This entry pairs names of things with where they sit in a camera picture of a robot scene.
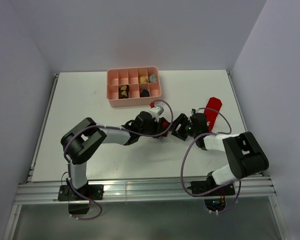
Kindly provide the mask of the red orange argyle sock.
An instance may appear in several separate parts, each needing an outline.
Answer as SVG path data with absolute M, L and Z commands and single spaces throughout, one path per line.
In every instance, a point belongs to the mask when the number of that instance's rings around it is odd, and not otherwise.
M 160 136 L 161 137 L 167 137 L 168 133 L 169 133 L 169 126 L 170 126 L 170 122 L 168 122 L 165 118 L 162 118 L 159 120 L 159 133 L 163 133 Z

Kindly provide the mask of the brown yellow argyle sock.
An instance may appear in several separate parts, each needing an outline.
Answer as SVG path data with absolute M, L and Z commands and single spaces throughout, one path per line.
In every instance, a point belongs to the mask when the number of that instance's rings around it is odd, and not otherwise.
M 128 99 L 129 98 L 129 92 L 130 92 L 130 86 L 129 85 L 121 85 L 118 88 L 118 98 L 119 99 Z

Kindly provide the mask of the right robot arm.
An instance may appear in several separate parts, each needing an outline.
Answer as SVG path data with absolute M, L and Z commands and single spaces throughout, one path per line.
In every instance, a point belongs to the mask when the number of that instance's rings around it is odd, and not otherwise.
M 210 132 L 204 113 L 193 113 L 190 117 L 180 114 L 171 124 L 170 131 L 173 136 L 183 141 L 187 137 L 193 138 L 180 169 L 181 186 L 192 197 L 217 195 L 224 187 L 269 168 L 269 160 L 252 132 L 232 134 L 231 128 L 226 133 Z M 205 191 L 201 193 L 190 192 L 184 181 L 185 163 L 193 145 L 204 151 L 224 152 L 227 158 L 225 166 L 208 174 L 203 181 Z

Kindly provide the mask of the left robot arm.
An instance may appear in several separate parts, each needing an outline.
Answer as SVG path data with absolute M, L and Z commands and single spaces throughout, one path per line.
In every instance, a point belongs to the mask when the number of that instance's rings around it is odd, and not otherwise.
M 147 111 L 141 111 L 135 119 L 119 127 L 98 125 L 90 117 L 83 119 L 60 141 L 69 165 L 69 194 L 76 200 L 90 197 L 87 162 L 102 144 L 129 146 L 140 137 L 165 137 L 170 126 L 164 117 L 155 117 Z

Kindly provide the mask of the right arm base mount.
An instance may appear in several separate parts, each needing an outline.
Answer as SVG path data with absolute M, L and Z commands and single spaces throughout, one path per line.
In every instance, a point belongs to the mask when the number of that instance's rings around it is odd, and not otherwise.
M 209 177 L 207 180 L 191 181 L 187 189 L 190 190 L 192 194 L 202 194 L 216 187 L 215 181 Z M 234 184 L 231 183 L 207 194 L 206 197 L 214 198 L 204 199 L 204 204 L 210 211 L 223 211 L 227 205 L 226 197 L 234 196 L 235 193 Z

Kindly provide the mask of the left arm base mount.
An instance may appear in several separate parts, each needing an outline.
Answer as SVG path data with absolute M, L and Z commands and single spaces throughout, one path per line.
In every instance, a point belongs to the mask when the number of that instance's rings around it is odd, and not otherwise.
M 90 210 L 91 203 L 70 203 L 86 200 L 84 197 L 94 201 L 102 200 L 104 194 L 103 184 L 86 184 L 76 190 L 77 194 L 69 184 L 61 185 L 57 200 L 59 202 L 69 202 L 68 212 L 72 215 L 85 215 Z

